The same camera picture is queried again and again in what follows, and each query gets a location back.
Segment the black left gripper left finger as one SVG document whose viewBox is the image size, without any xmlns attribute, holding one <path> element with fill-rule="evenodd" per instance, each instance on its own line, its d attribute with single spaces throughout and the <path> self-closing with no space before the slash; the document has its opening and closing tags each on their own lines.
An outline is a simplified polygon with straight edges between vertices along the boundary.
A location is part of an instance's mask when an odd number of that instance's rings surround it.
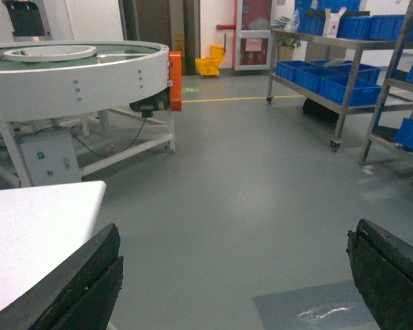
<svg viewBox="0 0 413 330">
<path fill-rule="evenodd" d="M 0 311 L 0 329 L 108 329 L 123 283 L 119 249 L 111 223 Z"/>
</svg>

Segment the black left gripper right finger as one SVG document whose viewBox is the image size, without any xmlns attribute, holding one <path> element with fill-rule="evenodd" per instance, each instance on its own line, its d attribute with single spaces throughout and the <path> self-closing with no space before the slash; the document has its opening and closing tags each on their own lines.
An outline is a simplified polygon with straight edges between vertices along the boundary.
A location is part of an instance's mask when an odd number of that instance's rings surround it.
<svg viewBox="0 0 413 330">
<path fill-rule="evenodd" d="M 380 329 L 413 329 L 413 247 L 367 219 L 348 232 L 354 284 Z"/>
</svg>

